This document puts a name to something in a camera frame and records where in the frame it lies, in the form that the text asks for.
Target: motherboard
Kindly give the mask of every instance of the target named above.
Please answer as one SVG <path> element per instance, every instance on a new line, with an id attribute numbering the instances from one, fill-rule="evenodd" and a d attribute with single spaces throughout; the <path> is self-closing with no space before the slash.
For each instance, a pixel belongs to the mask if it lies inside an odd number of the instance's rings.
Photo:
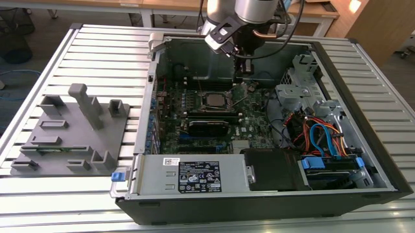
<path id="1" fill-rule="evenodd" d="M 267 89 L 253 81 L 159 84 L 161 154 L 233 154 L 275 148 L 264 105 Z"/>

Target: aluminum extrusion table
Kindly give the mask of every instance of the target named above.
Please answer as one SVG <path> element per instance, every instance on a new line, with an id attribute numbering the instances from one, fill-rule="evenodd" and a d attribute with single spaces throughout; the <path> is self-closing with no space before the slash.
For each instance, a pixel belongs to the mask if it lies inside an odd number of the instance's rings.
<path id="1" fill-rule="evenodd" d="M 72 83 L 88 85 L 101 103 L 121 99 L 129 111 L 117 166 L 129 166 L 149 65 L 151 32 L 167 29 L 83 25 L 71 29 L 0 139 L 0 232 L 395 232 L 415 229 L 415 194 L 383 205 L 369 205 L 340 217 L 196 225 L 140 226 L 111 198 L 109 177 L 13 178 L 11 163 L 28 140 L 43 111 L 45 94 L 65 95 Z M 359 44 L 345 39 L 296 36 L 321 43 L 386 148 L 415 189 L 415 113 L 380 73 Z M 327 79 L 325 88 L 333 95 Z M 127 184 L 117 183 L 117 191 Z"/>

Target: blue latch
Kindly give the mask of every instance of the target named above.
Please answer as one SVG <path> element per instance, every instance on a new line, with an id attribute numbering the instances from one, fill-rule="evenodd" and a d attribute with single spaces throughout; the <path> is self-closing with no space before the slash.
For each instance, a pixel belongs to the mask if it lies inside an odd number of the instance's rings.
<path id="1" fill-rule="evenodd" d="M 111 175 L 112 182 L 123 182 L 125 181 L 125 173 L 124 172 L 113 172 Z"/>
<path id="2" fill-rule="evenodd" d="M 325 168 L 321 157 L 307 157 L 300 161 L 303 168 Z"/>
<path id="3" fill-rule="evenodd" d="M 356 162 L 357 162 L 359 167 L 364 167 L 364 161 L 360 157 L 356 158 Z"/>

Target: warning label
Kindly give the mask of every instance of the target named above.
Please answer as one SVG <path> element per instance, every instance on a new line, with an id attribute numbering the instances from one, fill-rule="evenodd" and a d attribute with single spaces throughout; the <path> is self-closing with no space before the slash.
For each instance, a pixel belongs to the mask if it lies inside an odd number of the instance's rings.
<path id="1" fill-rule="evenodd" d="M 179 162 L 179 192 L 221 192 L 219 161 Z"/>

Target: black plastic cover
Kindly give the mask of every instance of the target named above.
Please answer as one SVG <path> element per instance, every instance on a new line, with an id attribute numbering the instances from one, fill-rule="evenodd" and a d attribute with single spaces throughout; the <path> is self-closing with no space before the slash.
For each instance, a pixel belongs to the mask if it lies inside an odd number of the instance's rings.
<path id="1" fill-rule="evenodd" d="M 285 149 L 245 149 L 241 152 L 247 166 L 253 168 L 251 191 L 309 190 L 300 175 L 297 152 Z"/>

